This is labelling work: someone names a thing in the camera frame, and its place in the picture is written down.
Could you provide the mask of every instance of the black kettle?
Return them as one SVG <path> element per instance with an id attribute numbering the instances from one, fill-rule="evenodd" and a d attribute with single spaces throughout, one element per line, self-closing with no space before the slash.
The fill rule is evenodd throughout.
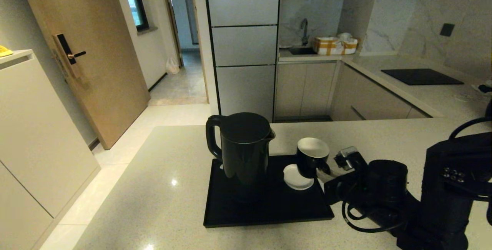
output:
<path id="1" fill-rule="evenodd" d="M 222 149 L 216 143 L 215 126 L 220 128 Z M 223 162 L 232 198 L 244 203 L 261 198 L 267 182 L 268 144 L 275 138 L 268 120 L 256 113 L 212 115 L 206 132 L 210 152 Z"/>

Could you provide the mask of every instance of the window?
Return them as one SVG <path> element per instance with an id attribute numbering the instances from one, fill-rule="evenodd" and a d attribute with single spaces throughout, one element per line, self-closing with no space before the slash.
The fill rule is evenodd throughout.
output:
<path id="1" fill-rule="evenodd" d="M 137 31 L 149 29 L 149 22 L 147 22 L 142 0 L 128 0 L 128 3 L 130 4 L 131 15 L 133 16 Z"/>

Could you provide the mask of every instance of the wall outlet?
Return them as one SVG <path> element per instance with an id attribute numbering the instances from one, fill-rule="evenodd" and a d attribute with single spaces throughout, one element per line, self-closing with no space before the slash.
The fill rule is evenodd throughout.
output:
<path id="1" fill-rule="evenodd" d="M 441 29 L 440 35 L 441 36 L 445 36 L 445 37 L 450 37 L 451 36 L 451 33 L 453 33 L 453 29 L 454 28 L 455 28 L 455 24 L 444 23 L 442 25 L 442 29 Z"/>

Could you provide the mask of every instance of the white saucer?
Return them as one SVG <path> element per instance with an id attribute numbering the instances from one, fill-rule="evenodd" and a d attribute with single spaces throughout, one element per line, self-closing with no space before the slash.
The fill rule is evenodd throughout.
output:
<path id="1" fill-rule="evenodd" d="M 295 190 L 305 190 L 314 184 L 314 179 L 305 178 L 299 173 L 297 164 L 289 164 L 283 169 L 283 180 Z"/>

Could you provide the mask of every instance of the white speckled countertop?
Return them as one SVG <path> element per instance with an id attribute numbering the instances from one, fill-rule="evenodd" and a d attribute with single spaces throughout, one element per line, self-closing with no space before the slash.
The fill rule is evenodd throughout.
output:
<path id="1" fill-rule="evenodd" d="M 432 62 L 413 57 L 400 55 L 360 56 L 358 54 L 338 56 L 292 55 L 288 50 L 281 50 L 280 55 L 281 57 L 289 58 L 289 61 L 280 58 L 280 64 L 281 60 L 284 61 L 283 63 L 341 60 L 420 110 L 423 110 L 431 117 L 459 118 L 463 122 L 472 120 L 484 115 L 485 108 L 490 101 L 490 96 L 483 96 L 471 87 L 471 85 L 478 85 L 484 80 L 478 80 L 452 68 L 436 65 Z M 382 69 L 414 68 L 431 68 L 452 78 L 456 78 L 465 84 L 407 85 L 381 72 Z M 461 95 L 470 96 L 470 99 L 464 102 L 464 98 Z"/>
<path id="2" fill-rule="evenodd" d="M 354 145 L 367 161 L 392 159 L 408 166 L 408 190 L 420 198 L 426 149 L 460 124 L 450 118 L 272 124 L 272 155 L 293 154 L 300 138 L 326 141 L 332 157 Z M 465 134 L 490 131 L 488 123 Z M 76 249 L 398 249 L 389 233 L 357 232 L 341 217 L 321 222 L 225 227 L 203 226 L 211 160 L 204 126 L 156 127 L 82 235 Z M 475 202 L 466 229 L 469 249 L 492 245 L 487 204 Z M 374 224 L 362 220 L 362 227 Z"/>

